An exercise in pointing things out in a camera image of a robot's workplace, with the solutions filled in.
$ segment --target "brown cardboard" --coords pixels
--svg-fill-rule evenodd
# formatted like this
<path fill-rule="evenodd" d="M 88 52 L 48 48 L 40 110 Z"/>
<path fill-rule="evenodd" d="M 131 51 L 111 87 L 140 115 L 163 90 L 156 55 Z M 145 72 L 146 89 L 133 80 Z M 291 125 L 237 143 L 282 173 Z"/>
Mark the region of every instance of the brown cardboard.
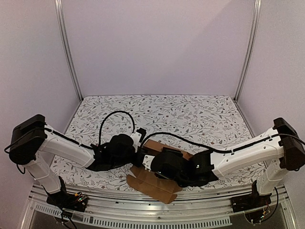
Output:
<path fill-rule="evenodd" d="M 177 148 L 167 146 L 165 144 L 162 144 L 162 143 L 159 143 L 159 142 L 156 142 L 153 140 L 148 140 L 144 145 L 144 148 L 149 149 L 150 155 L 156 155 L 157 153 L 161 152 L 163 147 L 170 148 L 170 149 L 177 149 Z M 183 153 L 183 157 L 187 160 L 189 160 L 193 156 L 192 154 L 190 154 L 186 151 L 183 151 L 183 150 L 180 150 L 180 151 Z"/>
<path fill-rule="evenodd" d="M 163 147 L 175 149 L 152 140 L 148 140 L 144 147 L 149 150 L 148 153 L 150 155 L 156 155 L 161 152 Z M 182 153 L 185 159 L 192 157 L 191 154 L 185 151 L 182 151 Z M 130 170 L 135 177 L 127 175 L 127 184 L 164 204 L 173 202 L 177 197 L 175 193 L 182 190 L 173 180 L 157 178 L 153 172 L 145 170 L 143 167 L 132 166 Z"/>

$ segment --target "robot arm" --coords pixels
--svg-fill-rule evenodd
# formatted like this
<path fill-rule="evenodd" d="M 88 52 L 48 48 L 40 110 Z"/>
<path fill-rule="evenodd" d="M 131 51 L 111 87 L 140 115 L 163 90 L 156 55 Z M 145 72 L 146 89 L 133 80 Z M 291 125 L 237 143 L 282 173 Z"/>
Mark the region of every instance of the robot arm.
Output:
<path fill-rule="evenodd" d="M 143 165 L 158 177 L 175 180 L 181 187 L 200 187 L 239 168 L 272 159 L 265 173 L 253 183 L 250 195 L 231 199 L 233 206 L 238 206 L 233 207 L 234 211 L 270 203 L 276 184 L 288 171 L 298 170 L 305 164 L 304 149 L 293 138 L 297 133 L 282 118 L 275 119 L 274 127 L 256 138 L 223 150 L 205 150 L 189 160 L 182 157 L 181 151 L 166 147 L 156 156 L 147 154 L 146 149 L 138 147 L 145 134 L 140 129 L 131 136 L 113 136 L 101 146 L 86 146 L 55 131 L 46 125 L 44 116 L 36 115 L 14 128 L 8 148 L 10 159 L 25 167 L 45 188 L 48 203 L 78 211 L 85 210 L 87 196 L 67 194 L 63 180 L 50 170 L 40 156 L 41 151 L 77 162 L 92 171 L 107 171 L 128 163 Z"/>
<path fill-rule="evenodd" d="M 107 171 L 135 160 L 137 145 L 145 134 L 143 129 L 138 131 L 131 136 L 116 135 L 101 147 L 86 146 L 54 130 L 38 114 L 14 128 L 12 143 L 6 149 L 10 148 L 11 161 L 27 169 L 44 187 L 48 203 L 84 212 L 87 195 L 68 194 L 64 181 L 50 170 L 41 152 L 61 156 L 92 171 Z"/>

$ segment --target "white wall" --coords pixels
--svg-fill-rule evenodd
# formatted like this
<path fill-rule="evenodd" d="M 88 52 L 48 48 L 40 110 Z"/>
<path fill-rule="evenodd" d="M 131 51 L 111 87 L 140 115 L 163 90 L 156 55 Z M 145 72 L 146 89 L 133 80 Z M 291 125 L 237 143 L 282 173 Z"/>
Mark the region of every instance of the white wall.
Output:
<path fill-rule="evenodd" d="M 33 179 L 4 147 L 13 127 L 37 113 L 60 131 L 77 106 L 53 0 L 0 2 L 0 228 L 16 229 Z"/>
<path fill-rule="evenodd" d="M 305 139 L 305 4 L 265 0 L 240 106 L 256 134 L 286 119 Z M 305 167 L 285 180 L 300 229 L 305 228 Z"/>
<path fill-rule="evenodd" d="M 84 96 L 234 95 L 254 0 L 65 0 Z"/>

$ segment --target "floral patterned mat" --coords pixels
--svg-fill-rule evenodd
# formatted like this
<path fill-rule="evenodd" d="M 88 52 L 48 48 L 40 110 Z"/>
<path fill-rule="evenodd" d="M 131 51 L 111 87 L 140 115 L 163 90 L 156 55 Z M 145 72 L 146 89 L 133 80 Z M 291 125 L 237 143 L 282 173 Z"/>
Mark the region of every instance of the floral patterned mat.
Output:
<path fill-rule="evenodd" d="M 90 96 L 81 103 L 67 136 L 86 144 L 98 143 L 101 121 L 112 111 L 124 110 L 134 117 L 136 128 L 144 128 L 147 134 L 157 131 L 172 132 L 195 142 L 211 146 L 232 146 L 250 139 L 250 133 L 229 96 L 202 95 L 120 95 Z M 132 123 L 125 114 L 115 114 L 106 121 L 102 142 L 113 135 L 130 134 Z M 152 138 L 164 144 L 195 154 L 202 148 L 189 145 L 171 136 Z M 67 184 L 90 188 L 135 191 L 126 183 L 131 174 L 130 164 L 107 172 L 92 172 L 79 168 L 78 164 L 55 156 L 51 169 Z M 197 191 L 251 184 L 263 173 L 263 163 L 255 164 L 220 178 L 203 187 L 187 187 Z"/>

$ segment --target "vertical metal post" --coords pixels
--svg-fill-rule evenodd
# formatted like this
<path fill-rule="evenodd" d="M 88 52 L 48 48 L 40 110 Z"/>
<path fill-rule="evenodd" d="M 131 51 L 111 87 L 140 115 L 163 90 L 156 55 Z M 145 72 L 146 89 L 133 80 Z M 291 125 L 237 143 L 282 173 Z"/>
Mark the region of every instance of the vertical metal post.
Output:
<path fill-rule="evenodd" d="M 68 64 L 68 68 L 70 71 L 73 86 L 74 86 L 77 98 L 79 99 L 79 101 L 82 101 L 83 96 L 81 94 L 80 84 L 79 84 L 77 76 L 76 76 L 76 71 L 74 68 L 73 59 L 72 59 L 72 55 L 71 55 L 71 51 L 70 51 L 70 47 L 69 47 L 61 0 L 55 0 L 55 9 L 56 9 L 57 21 L 58 21 L 58 25 L 59 25 L 59 29 L 60 29 L 60 34 L 61 34 L 61 41 L 63 44 L 63 49 L 65 51 L 67 64 Z"/>
<path fill-rule="evenodd" d="M 252 21 L 252 26 L 251 26 L 251 33 L 250 33 L 250 38 L 249 38 L 249 43 L 248 43 L 248 48 L 247 48 L 247 53 L 246 57 L 244 59 L 244 64 L 242 68 L 242 72 L 239 78 L 238 86 L 235 92 L 234 96 L 234 101 L 238 102 L 240 95 L 242 93 L 242 89 L 244 86 L 244 81 L 246 79 L 246 75 L 248 72 L 250 60 L 251 60 L 251 55 L 254 47 L 254 41 L 255 41 L 255 36 L 257 32 L 257 27 L 258 27 L 258 22 L 259 22 L 259 15 L 261 12 L 261 5 L 262 5 L 262 0 L 255 0 L 254 3 L 254 13 L 253 13 L 253 21 Z"/>

